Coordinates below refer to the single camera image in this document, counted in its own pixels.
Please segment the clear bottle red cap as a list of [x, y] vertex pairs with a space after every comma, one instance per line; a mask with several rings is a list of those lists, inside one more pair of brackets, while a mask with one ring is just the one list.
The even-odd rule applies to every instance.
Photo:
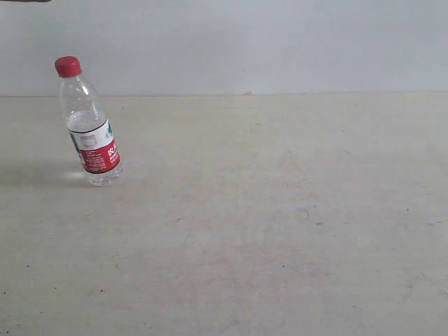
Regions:
[[89, 183], [109, 186], [122, 174], [113, 130], [95, 87], [77, 57], [55, 61], [64, 123]]

